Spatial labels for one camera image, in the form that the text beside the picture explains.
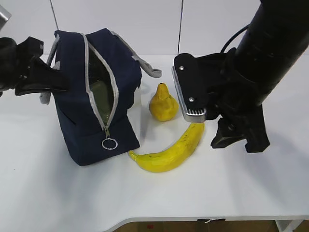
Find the bag opening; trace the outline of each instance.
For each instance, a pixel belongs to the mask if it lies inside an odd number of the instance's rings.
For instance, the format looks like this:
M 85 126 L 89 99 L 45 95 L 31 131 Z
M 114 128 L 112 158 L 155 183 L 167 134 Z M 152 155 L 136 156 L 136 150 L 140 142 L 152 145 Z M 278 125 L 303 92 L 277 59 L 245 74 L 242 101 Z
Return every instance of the bag opening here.
M 111 77 L 95 53 L 89 49 L 89 85 L 100 117 L 106 125 L 112 112 L 114 92 Z

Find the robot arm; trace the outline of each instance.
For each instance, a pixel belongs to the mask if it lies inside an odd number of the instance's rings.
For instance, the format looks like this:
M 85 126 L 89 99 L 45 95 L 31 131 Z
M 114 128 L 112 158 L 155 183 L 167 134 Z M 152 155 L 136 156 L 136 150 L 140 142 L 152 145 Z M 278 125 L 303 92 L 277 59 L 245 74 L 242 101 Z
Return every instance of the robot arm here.
M 0 29 L 11 14 L 0 5 Z M 43 41 L 28 37 L 17 45 L 11 38 L 0 38 L 0 96 L 3 91 L 15 89 L 17 96 L 66 91 L 67 79 L 51 69 L 41 59 Z
M 308 47 L 309 1 L 262 0 L 245 30 L 237 49 L 180 54 L 172 71 L 187 121 L 222 116 L 213 148 L 246 139 L 247 152 L 262 152 L 270 144 L 262 102 Z

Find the metal ring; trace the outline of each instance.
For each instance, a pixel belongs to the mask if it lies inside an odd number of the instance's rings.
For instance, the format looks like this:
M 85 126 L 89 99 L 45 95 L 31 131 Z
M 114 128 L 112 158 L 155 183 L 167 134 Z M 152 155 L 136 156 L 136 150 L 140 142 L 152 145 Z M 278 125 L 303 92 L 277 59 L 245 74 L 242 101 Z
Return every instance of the metal ring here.
M 106 147 L 104 145 L 104 142 L 107 141 L 107 140 L 112 140 L 113 142 L 115 142 L 115 147 L 112 147 L 112 148 L 109 148 L 109 147 Z M 111 138 L 106 138 L 102 141 L 102 147 L 104 147 L 106 150 L 115 150 L 117 147 L 118 147 L 118 142 L 115 140 L 115 139 L 111 139 Z

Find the white wall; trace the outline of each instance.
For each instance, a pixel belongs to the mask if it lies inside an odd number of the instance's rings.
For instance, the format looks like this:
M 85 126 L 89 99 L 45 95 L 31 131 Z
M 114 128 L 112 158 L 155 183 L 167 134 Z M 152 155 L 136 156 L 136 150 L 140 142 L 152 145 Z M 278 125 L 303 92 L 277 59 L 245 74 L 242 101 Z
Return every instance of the white wall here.
M 109 28 L 140 55 L 177 53 L 182 0 L 51 1 L 60 30 L 91 33 Z M 12 14 L 0 37 L 12 37 L 17 43 L 28 36 L 38 38 L 48 54 L 56 30 L 50 0 L 0 0 L 0 4 Z M 260 0 L 184 0 L 180 52 L 219 52 L 251 21 L 259 5 Z M 237 46 L 241 38 L 231 46 Z

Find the zipper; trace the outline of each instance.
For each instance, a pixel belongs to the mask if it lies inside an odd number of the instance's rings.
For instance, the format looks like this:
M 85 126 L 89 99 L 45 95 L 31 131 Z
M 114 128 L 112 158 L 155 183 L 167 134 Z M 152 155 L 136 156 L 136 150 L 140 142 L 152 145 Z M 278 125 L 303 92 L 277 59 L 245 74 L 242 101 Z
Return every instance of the zipper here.
M 115 79 L 115 76 L 114 76 L 110 66 L 105 61 L 105 59 L 94 48 L 94 46 L 91 43 L 88 42 L 87 37 L 82 33 L 81 33 L 81 35 L 84 38 L 84 44 L 85 44 L 85 84 L 86 84 L 86 91 L 87 91 L 88 96 L 89 96 L 89 100 L 90 100 L 92 110 L 93 110 L 94 114 L 96 115 L 96 117 L 99 121 L 99 124 L 101 125 L 101 128 L 105 132 L 105 135 L 106 135 L 106 139 L 104 139 L 102 141 L 102 146 L 107 150 L 114 150 L 118 147 L 118 143 L 115 139 L 111 138 L 109 126 L 112 122 L 112 119 L 115 115 L 116 108 L 117 108 L 117 105 L 118 105 L 119 90 L 118 90 L 118 87 L 117 87 L 116 79 Z M 92 50 L 92 52 L 96 55 L 96 57 L 105 66 L 107 72 L 109 73 L 109 77 L 111 79 L 111 86 L 112 86 L 112 92 L 113 92 L 113 106 L 112 106 L 111 114 L 110 114 L 106 124 L 104 124 L 103 119 L 100 116 L 100 113 L 99 113 L 97 105 L 96 105 L 95 97 L 94 97 L 93 92 L 91 91 L 90 85 L 89 85 L 89 49 Z M 104 145 L 104 142 L 106 142 L 107 140 L 113 141 L 115 143 L 115 147 L 113 147 L 113 148 L 106 147 Z

